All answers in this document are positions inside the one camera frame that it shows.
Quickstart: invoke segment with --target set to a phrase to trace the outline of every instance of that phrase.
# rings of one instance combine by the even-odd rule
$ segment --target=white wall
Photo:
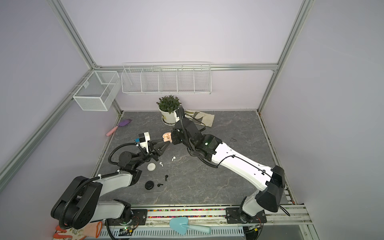
[[[113,109],[82,111],[73,101],[0,193],[1,239],[52,239],[58,225],[50,216],[53,205],[75,177],[90,177],[116,117]],[[24,227],[30,232],[22,233]]]
[[[62,0],[98,65],[276,63],[302,0]]]
[[[257,109],[272,77],[271,70],[213,71],[211,94],[179,94],[186,109]],[[157,110],[161,95],[126,95],[120,92],[117,102],[122,110]]]
[[[45,0],[0,7],[0,167],[88,70]]]
[[[383,238],[383,12],[316,1],[262,112],[321,240]]]

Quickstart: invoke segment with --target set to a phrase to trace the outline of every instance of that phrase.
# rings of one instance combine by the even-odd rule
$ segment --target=green plant
[[[172,113],[173,111],[178,109],[181,104],[181,102],[179,102],[179,99],[172,95],[159,98],[159,100],[160,102],[158,102],[157,104],[159,105],[160,110],[162,110],[163,112]]]

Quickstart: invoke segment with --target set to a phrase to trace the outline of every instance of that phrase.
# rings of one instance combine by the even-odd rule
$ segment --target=blue hand trowel
[[[211,233],[210,227],[199,226],[199,225],[188,225],[188,218],[187,217],[172,218],[169,222],[169,226],[181,235],[186,234],[188,228],[192,229],[192,230],[199,231],[199,232],[207,233],[207,234]]]

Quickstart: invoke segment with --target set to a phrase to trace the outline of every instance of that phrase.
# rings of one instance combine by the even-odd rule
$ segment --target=white flower pot
[[[159,107],[157,107],[159,111],[161,112],[161,115],[163,115],[163,121],[168,124],[175,124],[176,118],[175,118],[175,111],[173,111],[171,114],[169,112],[163,112],[160,110]]]

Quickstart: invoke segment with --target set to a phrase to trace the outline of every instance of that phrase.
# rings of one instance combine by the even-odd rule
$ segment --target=white mesh basket
[[[126,94],[208,93],[212,91],[209,66],[174,68],[124,68],[122,91]]]
[[[73,95],[84,111],[108,111],[121,84],[116,71],[93,71]]]

